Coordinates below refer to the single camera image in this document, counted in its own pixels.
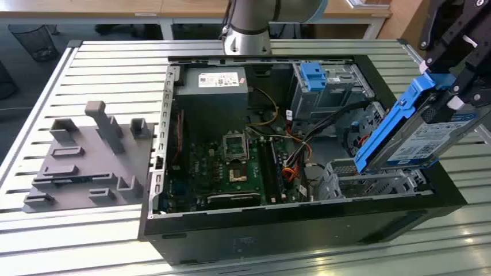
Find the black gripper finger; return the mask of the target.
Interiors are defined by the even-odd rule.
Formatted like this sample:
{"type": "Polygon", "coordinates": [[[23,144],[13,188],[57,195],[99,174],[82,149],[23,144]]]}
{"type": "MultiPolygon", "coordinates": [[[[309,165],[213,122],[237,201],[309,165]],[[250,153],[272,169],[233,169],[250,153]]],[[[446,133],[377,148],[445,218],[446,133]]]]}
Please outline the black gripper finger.
{"type": "Polygon", "coordinates": [[[462,36],[481,20],[481,1],[429,1],[422,21],[418,49],[432,73],[444,73],[466,55],[462,36]]]}
{"type": "Polygon", "coordinates": [[[474,108],[489,105],[489,37],[476,44],[464,60],[464,67],[452,87],[446,106],[458,110],[465,104],[474,108]]]}

